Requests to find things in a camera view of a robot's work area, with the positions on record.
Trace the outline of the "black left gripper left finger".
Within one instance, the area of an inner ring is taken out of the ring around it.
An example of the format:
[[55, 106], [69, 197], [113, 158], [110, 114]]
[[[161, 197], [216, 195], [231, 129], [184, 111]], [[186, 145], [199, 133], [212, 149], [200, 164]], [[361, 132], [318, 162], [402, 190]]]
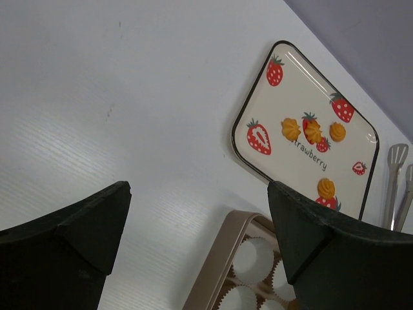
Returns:
[[131, 202], [117, 181], [1, 231], [1, 309], [97, 309]]

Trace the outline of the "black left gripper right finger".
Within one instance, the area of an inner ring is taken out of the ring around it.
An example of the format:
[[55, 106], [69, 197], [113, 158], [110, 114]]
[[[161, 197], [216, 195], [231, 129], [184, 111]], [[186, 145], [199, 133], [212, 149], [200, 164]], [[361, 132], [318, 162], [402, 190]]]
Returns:
[[412, 309], [412, 235], [322, 206], [280, 181], [268, 204], [300, 309]]

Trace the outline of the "orange swirl cookie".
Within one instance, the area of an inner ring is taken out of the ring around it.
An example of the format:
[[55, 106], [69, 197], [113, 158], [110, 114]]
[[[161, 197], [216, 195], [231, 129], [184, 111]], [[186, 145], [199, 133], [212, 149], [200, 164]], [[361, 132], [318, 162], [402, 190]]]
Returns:
[[333, 198], [336, 193], [334, 182], [328, 178], [320, 179], [317, 184], [317, 193], [326, 200]]
[[310, 144], [317, 144], [322, 140], [322, 131], [316, 120], [309, 121], [305, 129], [305, 136]]
[[296, 141], [301, 134], [300, 126], [297, 121], [292, 118], [285, 118], [281, 122], [282, 135], [289, 141]]
[[343, 141], [347, 134], [345, 127], [341, 123], [337, 122], [331, 124], [329, 133], [331, 139], [335, 142]]

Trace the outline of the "metal food tongs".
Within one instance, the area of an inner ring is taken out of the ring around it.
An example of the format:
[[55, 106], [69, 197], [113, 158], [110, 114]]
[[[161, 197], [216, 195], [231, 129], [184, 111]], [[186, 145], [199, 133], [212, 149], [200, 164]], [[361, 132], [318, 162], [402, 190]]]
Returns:
[[388, 151], [387, 165], [389, 169], [387, 194], [381, 226], [384, 229], [401, 232], [412, 201], [412, 165], [406, 171], [406, 191], [398, 212], [395, 213], [395, 202], [398, 191], [398, 176], [408, 155], [408, 145], [398, 143]]

